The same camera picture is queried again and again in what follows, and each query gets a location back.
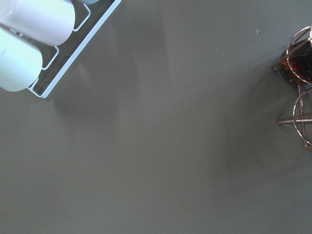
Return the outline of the white mug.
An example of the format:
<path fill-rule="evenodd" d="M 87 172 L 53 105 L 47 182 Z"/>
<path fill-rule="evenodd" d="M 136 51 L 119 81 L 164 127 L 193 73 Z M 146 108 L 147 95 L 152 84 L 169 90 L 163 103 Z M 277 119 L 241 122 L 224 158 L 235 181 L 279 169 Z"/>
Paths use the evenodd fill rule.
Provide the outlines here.
<path fill-rule="evenodd" d="M 50 46 L 63 44 L 75 24 L 70 0 L 2 0 L 0 24 Z"/>

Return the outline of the pale green mug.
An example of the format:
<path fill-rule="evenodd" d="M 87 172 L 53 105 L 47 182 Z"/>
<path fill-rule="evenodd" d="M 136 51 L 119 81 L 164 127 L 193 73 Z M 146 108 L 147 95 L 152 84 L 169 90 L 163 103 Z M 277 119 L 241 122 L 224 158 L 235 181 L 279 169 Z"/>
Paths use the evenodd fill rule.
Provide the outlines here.
<path fill-rule="evenodd" d="M 0 87 L 17 92 L 32 85 L 42 68 L 40 50 L 14 34 L 0 28 Z"/>

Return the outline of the dark tea bottle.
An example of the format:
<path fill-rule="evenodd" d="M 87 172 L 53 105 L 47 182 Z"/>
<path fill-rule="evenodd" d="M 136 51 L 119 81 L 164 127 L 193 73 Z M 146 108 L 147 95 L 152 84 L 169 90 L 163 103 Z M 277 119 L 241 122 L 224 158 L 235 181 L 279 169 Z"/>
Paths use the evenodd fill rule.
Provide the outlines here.
<path fill-rule="evenodd" d="M 291 83 L 312 83 L 312 27 L 307 26 L 294 34 L 281 55 L 282 76 Z"/>

